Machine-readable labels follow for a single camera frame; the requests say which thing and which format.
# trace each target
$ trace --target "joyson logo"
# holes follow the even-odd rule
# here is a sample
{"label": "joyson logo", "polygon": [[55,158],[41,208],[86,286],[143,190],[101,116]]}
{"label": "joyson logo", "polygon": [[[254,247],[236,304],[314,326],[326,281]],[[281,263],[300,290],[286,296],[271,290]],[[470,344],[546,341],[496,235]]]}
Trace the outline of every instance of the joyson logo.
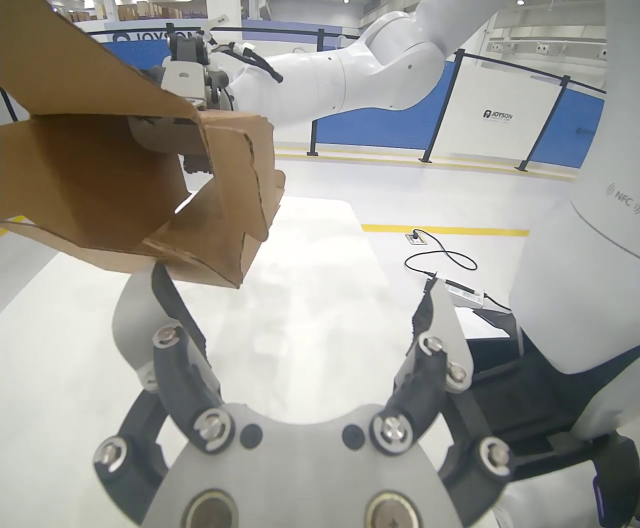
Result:
{"label": "joyson logo", "polygon": [[513,118],[513,114],[507,114],[505,112],[497,112],[493,110],[485,110],[483,118],[486,121],[493,121],[494,123],[508,123]]}

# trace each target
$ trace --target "cardboard box on shelf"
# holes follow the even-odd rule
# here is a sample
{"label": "cardboard box on shelf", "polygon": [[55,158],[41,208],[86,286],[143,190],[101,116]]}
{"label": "cardboard box on shelf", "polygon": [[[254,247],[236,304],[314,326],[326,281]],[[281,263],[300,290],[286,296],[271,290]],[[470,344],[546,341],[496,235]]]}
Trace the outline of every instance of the cardboard box on shelf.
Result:
{"label": "cardboard box on shelf", "polygon": [[118,6],[118,18],[121,22],[125,20],[138,20],[138,11],[135,6]]}
{"label": "cardboard box on shelf", "polygon": [[145,19],[151,18],[151,16],[150,16],[151,12],[149,10],[149,2],[140,1],[140,2],[138,2],[136,4],[136,7],[138,9],[138,17],[139,18],[141,18],[141,19],[142,18],[145,18]]}
{"label": "cardboard box on shelf", "polygon": [[[179,280],[240,286],[284,192],[265,118],[198,112],[46,0],[0,0],[0,61],[0,83],[31,115],[0,127],[1,228],[104,269],[160,260]],[[216,177],[179,212],[189,197],[180,147],[142,147],[129,116],[194,123]],[[8,220],[20,215],[30,223]]]}

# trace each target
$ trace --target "metal post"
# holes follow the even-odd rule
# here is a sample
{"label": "metal post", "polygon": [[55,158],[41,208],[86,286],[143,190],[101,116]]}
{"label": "metal post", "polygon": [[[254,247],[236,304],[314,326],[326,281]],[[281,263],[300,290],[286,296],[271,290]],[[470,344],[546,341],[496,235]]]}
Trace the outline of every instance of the metal post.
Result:
{"label": "metal post", "polygon": [[520,162],[520,165],[516,167],[516,169],[518,169],[519,171],[528,172],[527,168],[526,168],[527,164],[529,163],[529,161],[531,161],[531,158],[533,157],[533,153],[536,151],[536,148],[538,147],[538,143],[542,139],[542,136],[544,135],[545,131],[547,130],[547,127],[549,126],[549,123],[551,122],[551,118],[554,116],[554,113],[556,113],[556,109],[558,108],[558,105],[560,104],[560,100],[562,99],[562,96],[564,94],[564,91],[566,90],[567,85],[569,84],[569,80],[570,79],[571,78],[568,75],[565,75],[562,78],[562,80],[560,80],[560,93],[558,93],[558,96],[556,97],[556,102],[551,107],[551,111],[549,112],[549,115],[547,116],[547,120],[545,121],[545,124],[542,125],[542,130],[538,134],[538,137],[536,138],[536,142],[533,144],[533,147],[531,147],[531,151],[529,152],[529,155],[527,156],[527,159],[523,159]]}
{"label": "metal post", "polygon": [[436,144],[436,138],[438,137],[438,132],[440,131],[440,125],[442,125],[442,120],[444,119],[445,112],[447,111],[447,106],[449,105],[449,99],[451,99],[451,93],[453,92],[453,86],[456,84],[456,79],[458,78],[458,72],[460,71],[460,65],[462,64],[462,59],[465,57],[465,50],[462,48],[458,49],[455,53],[456,60],[453,63],[453,73],[451,74],[451,80],[449,81],[449,86],[447,87],[447,93],[444,96],[444,102],[442,103],[442,108],[440,109],[440,115],[438,116],[438,122],[436,123],[435,130],[433,131],[433,135],[431,137],[431,141],[429,142],[429,146],[427,150],[424,151],[424,154],[420,158],[420,161],[423,163],[431,163],[429,157],[431,156],[431,151],[433,150],[433,145]]}
{"label": "metal post", "polygon": [[[318,51],[324,51],[324,29],[318,29],[318,45],[316,48]],[[307,152],[307,156],[317,156],[316,152],[316,139],[318,135],[318,121],[315,119],[311,123],[311,145],[309,146],[309,151]]]}
{"label": "metal post", "polygon": [[9,99],[9,96],[5,92],[4,88],[0,88],[0,93],[2,93],[2,98],[3,98],[4,104],[6,104],[6,109],[9,111],[9,115],[11,116],[11,119],[13,119],[13,122],[15,123],[18,120],[18,116],[15,114],[15,110],[13,109],[13,105],[11,104],[11,100]]}

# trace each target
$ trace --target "black bracket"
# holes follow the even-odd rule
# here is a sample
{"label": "black bracket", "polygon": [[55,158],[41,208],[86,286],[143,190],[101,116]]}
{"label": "black bracket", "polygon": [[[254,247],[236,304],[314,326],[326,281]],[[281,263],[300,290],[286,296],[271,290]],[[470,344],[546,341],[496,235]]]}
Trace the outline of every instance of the black bracket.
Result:
{"label": "black bracket", "polygon": [[481,456],[481,445],[491,437],[491,430],[470,392],[447,393],[442,415],[454,444],[447,451],[438,476],[447,488],[462,524],[471,526],[495,504],[510,482],[515,457],[507,451],[508,462],[503,475],[487,467]]}
{"label": "black bracket", "polygon": [[99,461],[93,467],[111,500],[135,524],[141,525],[168,469],[156,443],[167,412],[157,394],[142,391],[122,423],[125,442],[122,464],[114,471]]}

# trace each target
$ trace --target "screw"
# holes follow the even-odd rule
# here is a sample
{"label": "screw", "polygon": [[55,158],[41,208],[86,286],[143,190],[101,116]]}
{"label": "screw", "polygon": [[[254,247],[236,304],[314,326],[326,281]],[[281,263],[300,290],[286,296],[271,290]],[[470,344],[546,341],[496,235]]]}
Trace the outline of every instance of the screw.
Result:
{"label": "screw", "polygon": [[163,328],[157,333],[158,341],[166,344],[175,337],[175,328]]}
{"label": "screw", "polygon": [[402,440],[406,431],[398,418],[395,416],[389,416],[382,422],[382,434],[390,441]]}
{"label": "screw", "polygon": [[500,438],[488,436],[480,442],[480,458],[484,466],[499,477],[507,477],[509,469],[509,446]]}
{"label": "screw", "polygon": [[120,448],[113,442],[106,444],[98,453],[98,461],[105,466],[108,466],[115,462],[120,456]]}
{"label": "screw", "polygon": [[119,436],[112,436],[102,442],[93,455],[93,463],[106,466],[109,473],[117,471],[127,457],[127,443]]}
{"label": "screw", "polygon": [[457,363],[449,365],[449,377],[456,383],[462,383],[467,377],[467,371]]}
{"label": "screw", "polygon": [[444,343],[442,342],[442,339],[440,339],[439,337],[428,337],[427,348],[431,352],[435,352],[435,353],[442,352],[442,349],[444,348]]}
{"label": "screw", "polygon": [[493,444],[489,447],[489,460],[498,468],[505,467],[509,463],[509,451],[501,445]]}
{"label": "screw", "polygon": [[225,425],[222,423],[219,416],[213,415],[202,422],[199,431],[202,439],[210,442],[211,440],[217,440],[222,436],[225,431]]}

